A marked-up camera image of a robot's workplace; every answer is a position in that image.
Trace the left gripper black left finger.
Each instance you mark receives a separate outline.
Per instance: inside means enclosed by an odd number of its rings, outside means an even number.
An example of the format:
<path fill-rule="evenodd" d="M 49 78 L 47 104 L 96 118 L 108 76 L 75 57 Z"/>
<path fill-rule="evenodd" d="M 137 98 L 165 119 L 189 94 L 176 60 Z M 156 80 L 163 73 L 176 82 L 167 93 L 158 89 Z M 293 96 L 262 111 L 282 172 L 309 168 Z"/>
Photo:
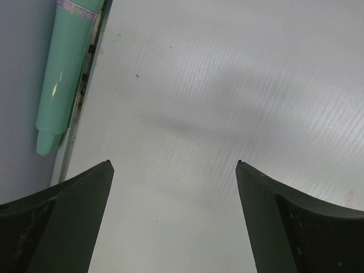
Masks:
<path fill-rule="evenodd" d="M 107 160 L 1 205 L 1 272 L 88 272 L 114 176 Z"/>

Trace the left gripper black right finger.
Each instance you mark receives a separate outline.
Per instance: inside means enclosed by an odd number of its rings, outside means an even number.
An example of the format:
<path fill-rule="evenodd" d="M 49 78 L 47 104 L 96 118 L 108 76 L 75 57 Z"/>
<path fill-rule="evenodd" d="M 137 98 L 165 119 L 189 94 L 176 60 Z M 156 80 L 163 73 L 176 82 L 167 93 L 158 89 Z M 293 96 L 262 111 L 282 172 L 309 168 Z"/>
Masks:
<path fill-rule="evenodd" d="M 238 161 L 242 210 L 258 272 L 363 272 L 363 212 L 278 182 Z"/>

